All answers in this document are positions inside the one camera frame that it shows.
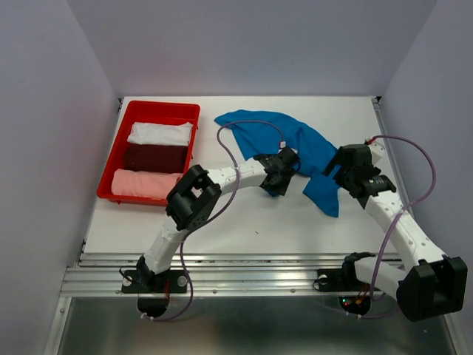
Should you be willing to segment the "blue t shirt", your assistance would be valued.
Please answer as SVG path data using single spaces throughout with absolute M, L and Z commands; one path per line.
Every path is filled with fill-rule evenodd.
M 284 113 L 237 110 L 214 119 L 232 131 L 244 159 L 260 159 L 286 174 L 309 179 L 303 194 L 329 217 L 339 216 L 338 185 L 323 171 L 336 148 L 314 128 Z

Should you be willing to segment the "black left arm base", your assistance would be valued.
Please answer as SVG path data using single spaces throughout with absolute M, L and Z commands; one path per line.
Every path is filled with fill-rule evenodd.
M 119 269 L 124 294 L 185 294 L 188 278 L 184 270 L 167 270 L 161 274 L 142 272 L 136 268 Z

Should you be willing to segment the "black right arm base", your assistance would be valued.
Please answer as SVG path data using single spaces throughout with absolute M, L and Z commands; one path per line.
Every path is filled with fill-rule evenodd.
M 370 252 L 355 252 L 344 258 L 338 268 L 319 268 L 317 278 L 313 281 L 313 289 L 320 292 L 349 292 L 364 289 L 365 283 L 355 275 L 355 262 L 364 258 L 372 259 L 375 254 Z

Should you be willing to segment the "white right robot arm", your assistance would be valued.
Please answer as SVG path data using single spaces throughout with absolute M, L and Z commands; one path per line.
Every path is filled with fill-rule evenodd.
M 384 263 L 380 254 L 352 253 L 340 268 L 319 270 L 320 291 L 382 291 L 396 300 L 402 314 L 416 322 L 458 312 L 463 307 L 468 268 L 436 246 L 401 202 L 395 185 L 376 162 L 376 143 L 340 147 L 324 170 L 356 199 L 385 233 L 404 267 Z

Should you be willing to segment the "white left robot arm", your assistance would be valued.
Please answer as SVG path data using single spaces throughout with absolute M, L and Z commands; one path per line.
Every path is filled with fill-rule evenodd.
M 164 271 L 171 267 L 175 251 L 189 233 L 204 226 L 218 200 L 239 189 L 259 187 L 266 192 L 285 195 L 300 158 L 289 147 L 276 154 L 259 154 L 235 166 L 204 169 L 192 166 L 168 194 L 166 219 L 149 250 L 137 262 L 138 281 L 147 291 L 164 284 Z

